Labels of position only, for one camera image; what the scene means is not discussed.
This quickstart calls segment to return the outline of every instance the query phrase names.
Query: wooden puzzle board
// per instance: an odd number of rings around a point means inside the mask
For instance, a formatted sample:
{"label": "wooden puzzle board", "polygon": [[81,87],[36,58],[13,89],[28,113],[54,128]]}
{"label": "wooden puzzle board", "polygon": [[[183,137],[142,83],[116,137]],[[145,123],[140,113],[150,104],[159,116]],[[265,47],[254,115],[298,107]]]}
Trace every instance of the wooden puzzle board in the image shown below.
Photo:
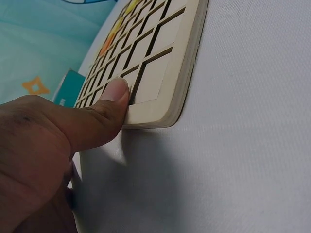
{"label": "wooden puzzle board", "polygon": [[75,107],[94,104],[117,77],[131,98],[124,129],[173,125],[182,110],[208,0],[131,0],[90,69]]}

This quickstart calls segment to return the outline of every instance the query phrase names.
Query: finger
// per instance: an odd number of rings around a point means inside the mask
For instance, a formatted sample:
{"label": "finger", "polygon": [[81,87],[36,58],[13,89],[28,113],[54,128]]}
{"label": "finger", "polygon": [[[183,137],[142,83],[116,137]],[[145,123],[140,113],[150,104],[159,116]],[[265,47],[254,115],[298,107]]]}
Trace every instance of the finger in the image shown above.
{"label": "finger", "polygon": [[84,109],[54,105],[50,120],[65,134],[71,152],[101,146],[119,133],[129,101],[125,79],[115,79],[106,87],[96,104]]}

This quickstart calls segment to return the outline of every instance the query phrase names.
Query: white fabric surface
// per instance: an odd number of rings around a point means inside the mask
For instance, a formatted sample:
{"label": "white fabric surface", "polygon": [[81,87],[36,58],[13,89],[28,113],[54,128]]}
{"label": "white fabric surface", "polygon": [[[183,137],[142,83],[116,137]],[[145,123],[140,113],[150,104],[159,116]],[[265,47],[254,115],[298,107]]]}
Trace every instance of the white fabric surface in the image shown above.
{"label": "white fabric surface", "polygon": [[310,9],[310,0],[210,0],[177,124],[81,153],[84,232],[310,232]]}

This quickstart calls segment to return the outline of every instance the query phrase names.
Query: square cutout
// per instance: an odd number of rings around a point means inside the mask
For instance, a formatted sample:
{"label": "square cutout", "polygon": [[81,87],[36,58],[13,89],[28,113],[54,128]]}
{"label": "square cutout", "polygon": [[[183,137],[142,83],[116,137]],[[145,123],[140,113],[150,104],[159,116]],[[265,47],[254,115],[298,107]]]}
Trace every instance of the square cutout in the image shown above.
{"label": "square cutout", "polygon": [[95,82],[94,82],[94,83],[97,83],[97,85],[94,85],[95,88],[98,86],[98,82],[99,82],[99,80],[101,79],[101,77],[102,77],[102,75],[103,75],[103,72],[104,72],[104,69],[101,69],[101,70],[97,73],[97,75],[96,75],[96,77],[95,77]]}
{"label": "square cutout", "polygon": [[124,76],[122,76],[128,83],[128,87],[130,89],[130,95],[132,95],[134,85],[135,85],[136,80],[137,80],[138,72],[139,72],[139,70],[136,69],[136,70],[132,71],[131,73],[128,73],[128,74],[125,74]]}
{"label": "square cutout", "polygon": [[149,3],[148,5],[146,5],[146,6],[141,10],[141,12],[140,12],[140,14],[139,14],[139,16],[138,16],[137,21],[140,21],[142,18],[144,18],[144,17],[148,14],[148,12],[149,12],[149,10],[150,10],[150,7],[151,7],[151,4]]}
{"label": "square cutout", "polygon": [[80,105],[80,108],[84,108],[84,103],[86,102],[86,99],[83,99],[82,101],[81,101],[81,105]]}
{"label": "square cutout", "polygon": [[157,99],[170,57],[168,53],[146,65],[133,104]]}
{"label": "square cutout", "polygon": [[94,95],[93,95],[93,101],[92,101],[92,104],[95,104],[99,98],[102,96],[102,93],[103,93],[103,89],[99,89],[97,91],[95,91]]}
{"label": "square cutout", "polygon": [[79,95],[79,99],[82,98],[82,96],[84,95],[84,91],[86,89],[86,86],[87,86],[88,82],[84,83],[83,87],[82,87],[82,91],[80,92],[80,95]]}
{"label": "square cutout", "polygon": [[133,17],[130,21],[128,21],[128,23],[126,24],[123,33],[126,33],[128,30],[130,30],[130,28],[133,26],[135,21],[135,17]]}
{"label": "square cutout", "polygon": [[158,22],[161,18],[161,15],[163,13],[163,9],[164,9],[164,7],[160,7],[159,9],[157,9],[157,11],[155,11],[151,15],[147,16],[146,24],[145,24],[144,29],[142,31],[143,33],[158,24]]}
{"label": "square cutout", "polygon": [[116,67],[112,74],[112,78],[115,78],[115,76],[124,69],[125,62],[127,61],[129,54],[130,54],[130,50],[128,49],[127,51],[119,55],[116,61]]}
{"label": "square cutout", "polygon": [[128,45],[130,45],[131,43],[134,42],[135,38],[137,37],[137,35],[138,35],[139,31],[140,31],[141,25],[142,25],[142,23],[137,25],[135,28],[133,28],[129,32],[128,38],[127,38],[126,43],[125,43],[125,47],[127,47]]}
{"label": "square cutout", "polygon": [[97,72],[100,68],[102,68],[103,62],[104,62],[104,57],[102,57],[101,59],[99,59],[98,64],[97,64],[97,67],[96,67],[96,72]]}
{"label": "square cutout", "polygon": [[144,1],[141,1],[139,4],[137,4],[133,14],[136,14],[139,12],[139,10],[141,9],[141,7],[144,5]]}
{"label": "square cutout", "polygon": [[131,17],[131,12],[128,13],[128,14],[125,16],[125,18],[124,18],[124,20],[123,20],[123,23],[122,23],[122,26],[127,24],[127,22],[128,22],[128,20],[130,19],[130,17]]}
{"label": "square cutout", "polygon": [[173,12],[177,11],[181,7],[187,4],[187,0],[171,0],[169,8],[167,10],[166,16],[171,15]]}
{"label": "square cutout", "polygon": [[125,41],[125,36],[117,42],[117,45],[116,45],[115,50],[113,51],[112,57],[115,57],[120,52],[120,50],[123,47],[124,41]]}
{"label": "square cutout", "polygon": [[113,40],[112,40],[111,44],[114,44],[119,39],[119,37],[121,36],[122,32],[123,32],[123,28],[120,28],[117,31],[116,35],[113,37]]}
{"label": "square cutout", "polygon": [[92,102],[92,96],[88,96],[88,97],[86,98],[86,103],[85,103],[84,107],[89,107],[89,106],[91,106],[91,102]]}
{"label": "square cutout", "polygon": [[99,86],[104,85],[106,83],[106,81],[109,79],[109,76],[110,76],[110,73],[112,71],[113,65],[114,65],[114,62],[110,62],[107,65],[106,70],[105,70],[104,75],[103,75],[103,78],[102,78]]}
{"label": "square cutout", "polygon": [[129,67],[139,63],[146,55],[147,49],[150,45],[152,34],[147,35],[141,41],[138,41],[132,48],[133,54],[129,63]]}
{"label": "square cutout", "polygon": [[92,88],[93,88],[93,85],[94,85],[94,81],[95,81],[95,78],[92,78],[90,81],[89,81],[89,85],[88,85],[88,88],[87,88],[87,93],[91,92]]}
{"label": "square cutout", "polygon": [[112,54],[112,51],[113,51],[113,47],[112,46],[107,52],[106,52],[106,57],[105,57],[105,60],[104,60],[104,63],[108,62],[110,60],[110,56]]}
{"label": "square cutout", "polygon": [[175,41],[182,18],[183,14],[173,18],[160,27],[159,32],[156,35],[152,52],[159,51]]}

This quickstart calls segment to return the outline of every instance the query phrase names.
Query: light blue fabric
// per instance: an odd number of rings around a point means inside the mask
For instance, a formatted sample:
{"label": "light blue fabric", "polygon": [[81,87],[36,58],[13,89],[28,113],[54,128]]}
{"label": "light blue fabric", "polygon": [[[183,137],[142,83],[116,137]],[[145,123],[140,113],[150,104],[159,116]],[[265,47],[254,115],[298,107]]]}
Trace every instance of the light blue fabric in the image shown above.
{"label": "light blue fabric", "polygon": [[1,0],[0,103],[28,94],[22,84],[35,76],[50,91],[42,96],[51,100],[66,72],[78,70],[114,5]]}

